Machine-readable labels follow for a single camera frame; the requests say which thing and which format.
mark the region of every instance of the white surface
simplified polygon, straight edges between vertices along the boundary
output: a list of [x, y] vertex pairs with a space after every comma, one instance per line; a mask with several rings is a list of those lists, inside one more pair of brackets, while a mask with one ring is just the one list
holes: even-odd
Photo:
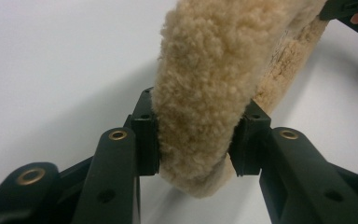
[[[33, 161], [91, 156], [153, 85], [171, 1], [0, 1], [0, 182]], [[273, 116], [358, 172], [358, 34], [333, 21]], [[257, 177], [192, 199], [142, 177], [142, 221], [270, 223]]]

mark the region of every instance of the beige fluffy object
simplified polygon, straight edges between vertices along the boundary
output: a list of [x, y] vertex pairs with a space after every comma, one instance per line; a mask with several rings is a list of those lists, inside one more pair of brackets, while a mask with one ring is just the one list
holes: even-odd
[[[182, 0], [167, 14], [152, 91], [166, 180], [198, 198], [226, 183], [233, 173], [227, 149], [234, 128], [256, 92], [269, 94], [269, 64], [275, 49], [286, 49], [279, 47], [287, 44], [281, 37], [299, 32], [323, 5], [324, 0]], [[263, 97], [257, 101], [263, 104]]]
[[328, 21], [315, 18], [299, 31], [285, 31], [254, 96], [254, 100], [266, 113], [270, 114], [286, 94], [297, 72], [315, 48], [327, 23]]

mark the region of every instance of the wool pad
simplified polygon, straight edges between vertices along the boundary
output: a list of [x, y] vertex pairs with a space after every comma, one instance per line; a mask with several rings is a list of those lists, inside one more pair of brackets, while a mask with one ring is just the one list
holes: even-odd
[[181, 0], [167, 14], [152, 90], [163, 178], [197, 198], [227, 182], [227, 150], [245, 107], [253, 97], [268, 112], [276, 105], [320, 36], [310, 31], [323, 32], [315, 17], [324, 2]]

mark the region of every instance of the plush fabric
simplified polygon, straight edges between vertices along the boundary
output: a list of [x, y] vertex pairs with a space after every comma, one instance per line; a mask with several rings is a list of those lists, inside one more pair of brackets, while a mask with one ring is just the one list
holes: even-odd
[[[227, 149], [246, 105], [257, 93], [257, 102], [273, 107], [279, 98], [272, 99], [274, 92], [284, 91], [270, 76], [286, 78], [283, 89], [290, 83], [282, 74], [291, 65], [277, 64], [273, 56], [302, 64], [302, 50], [311, 47], [298, 45], [317, 39], [293, 35], [290, 42], [282, 36], [301, 34], [323, 5], [324, 0], [182, 0], [167, 14], [152, 91], [166, 180], [201, 198], [230, 178]], [[291, 50], [303, 59], [287, 56]]]

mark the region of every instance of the sheepskin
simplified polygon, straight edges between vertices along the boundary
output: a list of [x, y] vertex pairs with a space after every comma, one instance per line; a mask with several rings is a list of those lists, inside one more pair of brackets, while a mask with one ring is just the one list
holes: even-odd
[[328, 21], [315, 18], [300, 31], [284, 32], [253, 98], [267, 114], [272, 112], [286, 94], [327, 24]]
[[309, 24], [323, 5], [324, 0], [182, 0], [167, 14], [152, 91], [166, 180], [202, 198], [230, 178], [227, 149], [234, 127], [279, 40]]

